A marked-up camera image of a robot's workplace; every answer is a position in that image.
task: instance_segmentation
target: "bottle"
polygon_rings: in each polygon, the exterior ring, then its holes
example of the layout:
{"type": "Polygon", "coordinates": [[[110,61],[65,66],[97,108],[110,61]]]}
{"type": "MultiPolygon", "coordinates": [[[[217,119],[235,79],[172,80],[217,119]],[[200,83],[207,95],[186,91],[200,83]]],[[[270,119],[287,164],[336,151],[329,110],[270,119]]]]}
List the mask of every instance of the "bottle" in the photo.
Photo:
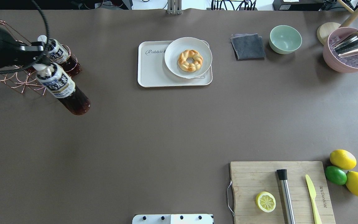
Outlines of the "bottle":
{"type": "Polygon", "coordinates": [[[54,95],[71,113],[83,115],[88,112],[91,102],[86,95],[76,86],[60,65],[35,64],[37,80],[41,85],[54,95]]]}
{"type": "MultiPolygon", "coordinates": [[[[46,44],[47,37],[45,35],[41,35],[38,37],[38,41],[42,41],[46,44]]],[[[57,40],[50,38],[49,42],[51,44],[49,45],[48,53],[52,62],[60,65],[63,70],[70,75],[70,77],[73,77],[81,72],[82,69],[78,61],[75,60],[57,40]]]]}

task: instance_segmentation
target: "green bowl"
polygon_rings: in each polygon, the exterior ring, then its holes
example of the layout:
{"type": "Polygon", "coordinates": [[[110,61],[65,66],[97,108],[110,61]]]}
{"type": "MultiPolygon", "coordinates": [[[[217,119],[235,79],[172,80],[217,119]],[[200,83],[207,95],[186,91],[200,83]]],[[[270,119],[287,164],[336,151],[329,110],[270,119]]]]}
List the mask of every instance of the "green bowl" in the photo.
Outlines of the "green bowl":
{"type": "Polygon", "coordinates": [[[297,50],[302,44],[302,37],[290,26],[276,26],[270,31],[270,47],[273,51],[286,55],[297,50]]]}

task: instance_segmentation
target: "gray napkin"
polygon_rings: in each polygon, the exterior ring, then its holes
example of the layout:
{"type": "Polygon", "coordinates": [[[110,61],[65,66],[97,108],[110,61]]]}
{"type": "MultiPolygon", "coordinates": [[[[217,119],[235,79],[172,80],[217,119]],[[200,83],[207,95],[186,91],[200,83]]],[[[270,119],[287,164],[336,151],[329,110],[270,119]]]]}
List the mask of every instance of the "gray napkin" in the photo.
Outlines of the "gray napkin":
{"type": "Polygon", "coordinates": [[[262,37],[259,37],[258,34],[233,34],[230,40],[237,60],[266,56],[262,37]]]}

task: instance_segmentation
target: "metal muddler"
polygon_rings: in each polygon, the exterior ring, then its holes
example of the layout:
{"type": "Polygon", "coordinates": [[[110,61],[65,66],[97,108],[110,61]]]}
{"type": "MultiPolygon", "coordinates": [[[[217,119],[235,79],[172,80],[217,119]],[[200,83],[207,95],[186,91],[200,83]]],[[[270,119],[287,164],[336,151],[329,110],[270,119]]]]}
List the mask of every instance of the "metal muddler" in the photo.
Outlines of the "metal muddler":
{"type": "Polygon", "coordinates": [[[349,57],[358,54],[358,31],[350,34],[339,44],[333,47],[339,57],[349,57]]]}
{"type": "Polygon", "coordinates": [[[278,179],[280,180],[281,192],[285,205],[285,215],[287,217],[288,224],[295,224],[294,211],[292,209],[290,188],[287,181],[287,169],[277,170],[278,179]]]}

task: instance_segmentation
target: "cutting board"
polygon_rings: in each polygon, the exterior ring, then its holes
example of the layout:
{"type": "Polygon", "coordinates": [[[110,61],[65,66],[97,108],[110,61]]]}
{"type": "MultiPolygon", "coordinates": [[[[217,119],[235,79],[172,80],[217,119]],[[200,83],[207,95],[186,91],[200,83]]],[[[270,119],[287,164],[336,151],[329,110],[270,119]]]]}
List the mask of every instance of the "cutting board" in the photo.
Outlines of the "cutting board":
{"type": "Polygon", "coordinates": [[[277,169],[287,169],[288,186],[297,224],[314,224],[306,174],[310,176],[317,192],[316,204],[321,221],[324,224],[335,224],[321,161],[231,162],[235,224],[285,224],[277,169]],[[270,192],[275,197],[274,211],[266,213],[256,206],[256,195],[261,191],[270,192]]]}

